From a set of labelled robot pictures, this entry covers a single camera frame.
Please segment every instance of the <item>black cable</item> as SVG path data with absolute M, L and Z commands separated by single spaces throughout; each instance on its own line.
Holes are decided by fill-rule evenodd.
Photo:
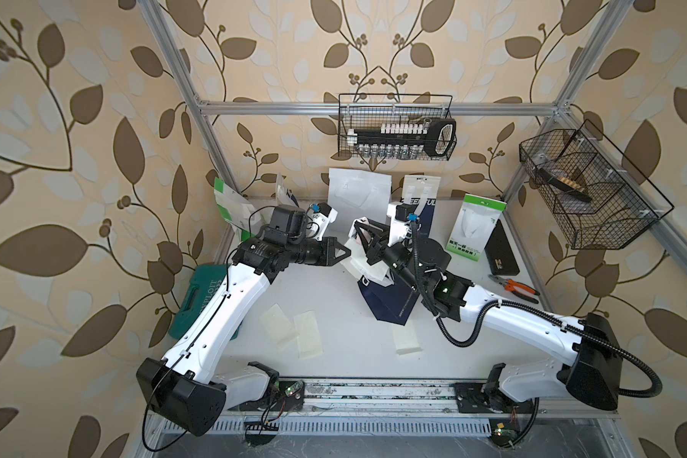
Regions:
M 276 205 L 266 205 L 266 206 L 257 208 L 255 211 L 252 212 L 252 214 L 250 215 L 249 219 L 247 220 L 247 227 L 249 228 L 249 231 L 248 231 L 248 232 L 249 232 L 250 234 L 254 234 L 254 232 L 252 232 L 252 217 L 253 217 L 254 215 L 256 215 L 257 213 L 259 213 L 260 211 L 264 210 L 265 208 L 273 208 L 274 206 L 276 206 Z
M 224 280 L 226 280 L 226 289 L 227 289 L 227 291 L 229 291 L 229 283 L 231 282 L 231 280 L 229 279 L 229 259 L 231 258 L 231 255 L 234 254 L 234 252 L 236 252 L 237 250 L 238 250 L 238 248 L 235 248 L 234 250 L 232 250 L 231 252 L 229 252 L 229 254 L 228 254 L 227 257 L 226 257 L 226 260 L 224 261 L 224 264 L 226 265 L 226 272 L 224 273 L 224 279 L 222 279 L 221 282 L 222 282 L 222 284 L 223 284 L 223 283 L 224 283 Z M 221 308 L 221 306 L 224 304 L 224 301 L 226 300 L 227 297 L 228 297 L 228 296 L 225 295 L 225 296 L 221 299 L 221 302 L 219 303 L 219 305 L 218 305 L 218 306 L 216 307 L 216 309 L 214 310 L 214 313 L 211 314 L 211 317 L 208 319 L 208 321 L 206 321 L 206 323 L 203 325 L 202 329 L 198 332 L 198 334 L 196 334 L 196 337 L 193 338 L 193 340 L 191 341 L 191 343 L 188 344 L 188 347 L 186 347 L 186 350 L 185 350 L 183 353 L 188 352 L 188 350 L 190 350 L 191 347 L 193 347 L 193 344 L 196 343 L 196 341 L 198 340 L 198 338 L 199 338 L 199 337 L 202 335 L 202 333 L 206 330 L 206 327 L 209 326 L 209 323 L 214 319 L 214 316 L 216 316 L 217 312 L 219 311 L 219 309 Z M 184 355 L 181 355 L 181 356 L 178 358 L 178 360 L 176 360 L 176 361 L 173 363 L 173 365 L 170 367 L 170 369 L 168 369 L 168 371 L 166 371 L 165 374 L 160 378 L 160 380 L 158 381 L 158 383 L 155 384 L 155 387 L 153 388 L 153 391 L 150 393 L 150 397 L 149 397 L 150 399 L 153 399 L 153 396 L 155 395 L 155 391 L 156 391 L 156 390 L 158 389 L 158 387 L 160 386 L 160 383 L 161 383 L 163 380 L 165 380 L 165 378 L 168 376 L 168 374 L 170 374 L 170 373 L 173 371 L 173 368 L 176 367 L 176 364 L 178 364 L 178 363 L 181 362 L 181 360 L 183 359 L 183 357 L 184 357 Z M 171 445 L 175 444 L 181 437 L 183 437 L 183 436 L 188 432 L 188 430 L 186 429 L 185 431 L 183 431 L 183 433 L 182 433 L 181 435 L 179 435 L 178 437 L 176 437 L 175 439 L 173 439 L 173 441 L 172 441 L 171 443 L 166 444 L 166 445 L 164 445 L 164 446 L 161 447 L 161 448 L 150 448 L 150 446 L 148 445 L 148 443 L 147 443 L 147 441 L 146 441 L 146 439 L 145 439 L 145 424 L 146 424 L 147 417 L 148 417 L 148 410 L 150 410 L 150 401 L 147 401 L 147 403 L 145 404 L 145 413 L 143 414 L 143 428 L 142 428 L 142 430 L 140 431 L 140 438 L 141 438 L 142 441 L 143 441 L 143 446 L 145 447 L 145 449 L 148 450 L 148 452 L 156 453 L 156 452 L 160 452 L 161 450 L 165 450 L 166 448 L 168 448 L 168 447 L 170 447 Z
M 516 437 L 514 437 L 514 440 L 510 440 L 504 445 L 499 445 L 495 443 L 493 439 L 492 442 L 494 442 L 494 444 L 496 444 L 498 448 L 514 448 L 518 443 L 522 442 L 522 440 L 527 436 L 527 434 L 530 432 L 530 429 L 532 429 L 532 426 L 534 426 L 534 423 L 537 420 L 537 412 L 539 411 L 539 398 L 532 399 L 532 408 L 534 410 L 532 410 L 532 415 L 529 417 L 529 421 L 524 426 L 524 429 L 522 429 L 522 431 L 520 431 L 519 434 Z
M 420 294 L 423 297 L 423 304 L 425 305 L 428 310 L 430 310 L 430 313 L 435 315 L 440 315 L 440 312 L 436 309 L 434 305 L 434 298 L 431 298 L 426 286 L 422 282 L 422 275 L 420 273 L 420 253 L 419 253 L 419 230 L 418 230 L 418 224 L 415 221 L 410 222 L 410 230 L 412 232 L 412 261 L 414 262 L 413 267 L 414 267 L 414 282 L 415 286 L 420 292 Z M 545 321 L 551 323 L 552 325 L 555 325 L 559 327 L 560 329 L 563 328 L 563 321 L 559 318 L 556 318 L 555 316 L 552 316 L 548 314 L 545 311 L 538 310 L 537 308 L 533 308 L 530 306 L 525 306 L 523 303 L 518 303 L 514 302 L 513 300 L 502 300 L 499 302 L 498 300 L 493 300 L 487 304 L 485 304 L 481 310 L 478 312 L 478 317 L 476 318 L 476 324 L 473 327 L 473 332 L 471 333 L 470 337 L 464 341 L 459 341 L 455 339 L 449 332 L 448 329 L 445 328 L 445 324 L 442 322 L 442 318 L 438 316 L 436 318 L 436 322 L 438 327 L 440 328 L 440 331 L 442 334 L 445 336 L 445 338 L 448 340 L 448 342 L 452 343 L 456 347 L 469 347 L 470 345 L 473 345 L 473 343 L 476 341 L 478 334 L 481 332 L 481 326 L 484 324 L 484 318 L 486 312 L 488 312 L 491 308 L 495 306 L 506 306 L 506 307 L 512 307 L 512 308 L 518 308 L 519 310 L 526 311 L 528 313 L 531 313 L 533 315 L 539 316 L 541 319 L 544 319 Z M 591 341 L 592 343 L 595 343 L 599 345 L 600 347 L 605 348 L 606 350 L 610 351 L 611 353 L 616 354 L 620 358 L 623 358 L 624 360 L 630 362 L 634 366 L 636 366 L 638 369 L 640 369 L 646 376 L 649 378 L 651 381 L 651 387 L 645 390 L 629 390 L 629 389 L 618 389 L 618 394 L 620 396 L 626 396 L 626 397 L 635 397 L 635 398 L 651 398 L 655 397 L 661 392 L 662 384 L 661 384 L 661 379 L 660 377 L 654 372 L 646 363 L 641 361 L 639 358 L 636 356 L 632 355 L 631 353 L 625 351 L 624 349 L 620 347 L 616 347 L 612 343 L 608 342 L 605 339 L 601 339 L 600 337 L 597 337 L 593 334 L 589 334 L 585 332 L 582 329 L 579 329 L 575 326 L 571 325 L 564 325 L 565 330 L 568 332 L 571 332 L 572 334 L 579 335 L 580 337 Z

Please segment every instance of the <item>pliers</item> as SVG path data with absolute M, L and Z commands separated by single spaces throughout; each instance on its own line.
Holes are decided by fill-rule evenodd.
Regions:
M 489 278 L 493 281 L 496 281 L 498 284 L 504 287 L 507 291 L 511 292 L 511 294 L 515 295 L 517 298 L 526 300 L 527 302 L 531 303 L 539 303 L 539 300 L 536 298 L 533 298 L 531 296 L 527 296 L 519 291 L 516 291 L 516 288 L 521 288 L 524 291 L 533 294 L 535 296 L 539 296 L 539 291 L 536 291 L 534 288 L 528 287 L 527 285 L 523 283 L 519 283 L 517 281 L 511 280 L 511 279 L 503 279 L 499 276 L 495 275 L 489 275 Z

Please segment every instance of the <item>wallpaper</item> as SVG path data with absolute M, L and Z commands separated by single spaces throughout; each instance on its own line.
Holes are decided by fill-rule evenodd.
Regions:
M 135 371 L 218 249 L 215 171 L 158 56 L 131 2 L 0 2 L 0 456 L 129 449 Z
M 250 197 L 275 192 L 277 174 L 297 197 L 328 196 L 328 169 L 343 167 L 393 176 L 393 197 L 406 174 L 441 177 L 440 197 L 464 192 L 501 195 L 519 168 L 519 142 L 533 136 L 531 116 L 457 116 L 458 143 L 450 160 L 365 159 L 357 152 L 338 151 L 336 121 L 308 116 L 213 116 L 239 190 Z
M 325 92 L 552 102 L 601 0 L 160 0 L 195 88 L 214 101 Z
M 667 218 L 687 236 L 687 0 L 636 1 L 575 100 L 618 145 L 633 178 L 657 184 L 676 209 Z M 647 458 L 687 458 L 687 276 L 644 233 L 620 251 L 571 250 L 535 183 L 510 213 L 557 312 L 609 318 L 621 345 L 649 363 L 664 391 L 621 398 L 619 412 Z M 622 385 L 645 376 L 623 364 Z

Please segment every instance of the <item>wire basket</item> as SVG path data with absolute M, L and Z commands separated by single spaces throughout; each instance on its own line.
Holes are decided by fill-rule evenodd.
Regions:
M 573 249 L 619 250 L 652 224 L 674 210 L 674 205 L 623 152 L 623 168 L 616 167 L 595 146 L 600 130 L 587 120 L 580 129 L 555 129 L 519 144 L 519 160 L 560 225 Z M 663 203 L 644 200 L 638 192 L 650 191 Z
M 339 152 L 364 160 L 449 160 L 457 142 L 452 101 L 450 95 L 339 94 Z

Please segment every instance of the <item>white paper bag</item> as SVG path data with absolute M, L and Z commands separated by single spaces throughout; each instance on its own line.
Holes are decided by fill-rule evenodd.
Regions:
M 387 222 L 387 205 L 392 193 L 392 177 L 371 171 L 329 169 L 328 204 L 339 215 L 329 225 L 331 230 L 348 234 L 357 218 L 367 217 Z

